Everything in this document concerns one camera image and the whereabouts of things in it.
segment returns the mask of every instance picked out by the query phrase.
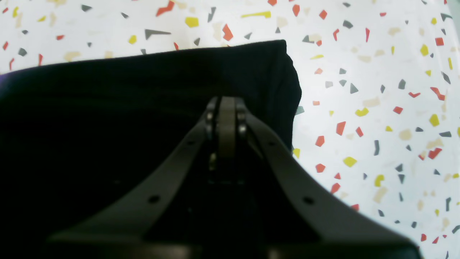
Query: hole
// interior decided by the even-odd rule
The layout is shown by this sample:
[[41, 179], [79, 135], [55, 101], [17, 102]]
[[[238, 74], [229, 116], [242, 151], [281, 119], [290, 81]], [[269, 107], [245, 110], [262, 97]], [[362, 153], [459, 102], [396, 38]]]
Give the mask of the hole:
[[153, 195], [149, 198], [149, 203], [157, 203], [160, 200], [159, 195]]
[[309, 205], [312, 205], [315, 203], [315, 201], [310, 197], [304, 197], [303, 200], [306, 204], [309, 204]]

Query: black cloth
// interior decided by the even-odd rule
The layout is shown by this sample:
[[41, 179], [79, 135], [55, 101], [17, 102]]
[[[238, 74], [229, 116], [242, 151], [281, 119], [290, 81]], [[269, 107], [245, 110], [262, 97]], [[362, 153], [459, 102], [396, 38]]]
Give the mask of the black cloth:
[[51, 232], [115, 201], [223, 95], [242, 97], [291, 147], [301, 91], [285, 41], [0, 76], [0, 172], [17, 233]]

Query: black fabric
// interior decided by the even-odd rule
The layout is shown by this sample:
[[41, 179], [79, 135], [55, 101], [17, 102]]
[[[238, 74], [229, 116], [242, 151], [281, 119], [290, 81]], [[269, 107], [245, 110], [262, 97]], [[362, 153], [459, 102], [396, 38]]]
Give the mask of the black fabric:
[[17, 233], [47, 233], [113, 202], [167, 157], [217, 95], [244, 98], [291, 147], [301, 91], [285, 41], [0, 76], [0, 171]]

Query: folded black cloth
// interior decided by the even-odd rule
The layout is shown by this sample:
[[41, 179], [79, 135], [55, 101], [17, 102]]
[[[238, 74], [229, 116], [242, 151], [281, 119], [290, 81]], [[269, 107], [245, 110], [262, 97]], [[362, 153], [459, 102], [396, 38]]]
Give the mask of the folded black cloth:
[[285, 41], [0, 76], [0, 172], [17, 232], [41, 237], [115, 201], [223, 95], [242, 97], [290, 149], [301, 91]]

